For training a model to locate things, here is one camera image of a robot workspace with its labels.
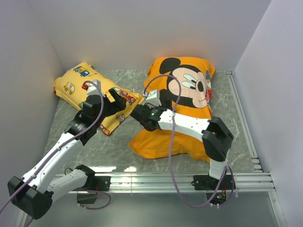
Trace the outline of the orange Mickey Mouse pillowcase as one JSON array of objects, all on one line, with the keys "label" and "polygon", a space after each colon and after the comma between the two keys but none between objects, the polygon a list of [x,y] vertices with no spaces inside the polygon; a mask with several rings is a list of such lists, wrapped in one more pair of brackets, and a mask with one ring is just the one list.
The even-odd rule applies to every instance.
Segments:
[{"label": "orange Mickey Mouse pillowcase", "polygon": [[[211,79],[215,67],[196,57],[158,58],[144,82],[148,91],[158,90],[161,102],[169,102],[176,113],[195,118],[212,117]],[[148,159],[167,157],[171,131],[140,131],[129,143],[134,153]]]}]

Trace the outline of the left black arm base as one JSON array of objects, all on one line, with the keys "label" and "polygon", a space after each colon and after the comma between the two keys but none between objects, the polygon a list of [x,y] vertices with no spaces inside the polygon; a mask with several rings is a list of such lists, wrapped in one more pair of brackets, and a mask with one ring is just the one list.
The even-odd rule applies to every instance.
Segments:
[{"label": "left black arm base", "polygon": [[88,176],[85,184],[82,186],[84,190],[108,192],[110,188],[111,177],[106,176]]}]

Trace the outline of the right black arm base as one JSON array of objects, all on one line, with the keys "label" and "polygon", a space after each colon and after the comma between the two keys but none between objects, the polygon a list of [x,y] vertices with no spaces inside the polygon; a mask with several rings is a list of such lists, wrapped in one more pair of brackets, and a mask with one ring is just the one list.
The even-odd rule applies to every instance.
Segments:
[{"label": "right black arm base", "polygon": [[[214,191],[219,180],[210,177],[209,175],[194,175],[192,186],[196,191]],[[231,190],[236,189],[235,184],[232,181],[231,175],[225,175],[220,183],[218,190]]]}]

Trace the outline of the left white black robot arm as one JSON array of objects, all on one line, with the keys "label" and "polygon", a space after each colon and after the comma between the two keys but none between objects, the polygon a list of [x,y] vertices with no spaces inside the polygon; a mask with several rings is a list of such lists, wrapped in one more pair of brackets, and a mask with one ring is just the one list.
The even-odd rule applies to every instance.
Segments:
[{"label": "left white black robot arm", "polygon": [[102,121],[114,116],[126,108],[127,100],[116,87],[107,95],[101,95],[97,89],[88,89],[90,93],[70,121],[52,149],[21,178],[16,176],[8,181],[9,201],[33,219],[39,219],[50,209],[53,202],[68,192],[95,187],[95,172],[85,165],[76,167],[71,173],[57,180],[57,172],[67,160],[75,154],[97,133]]}]

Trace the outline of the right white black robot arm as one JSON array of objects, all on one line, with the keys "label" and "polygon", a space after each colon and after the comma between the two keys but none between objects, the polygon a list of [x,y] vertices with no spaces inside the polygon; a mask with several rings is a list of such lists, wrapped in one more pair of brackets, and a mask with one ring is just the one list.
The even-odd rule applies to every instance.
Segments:
[{"label": "right white black robot arm", "polygon": [[227,169],[227,154],[231,148],[233,134],[219,117],[201,119],[178,114],[168,108],[153,108],[138,105],[130,114],[146,130],[171,131],[169,144],[169,162],[171,163],[172,147],[175,133],[188,135],[203,143],[205,152],[210,158],[209,185],[219,189],[225,184],[223,176]]}]

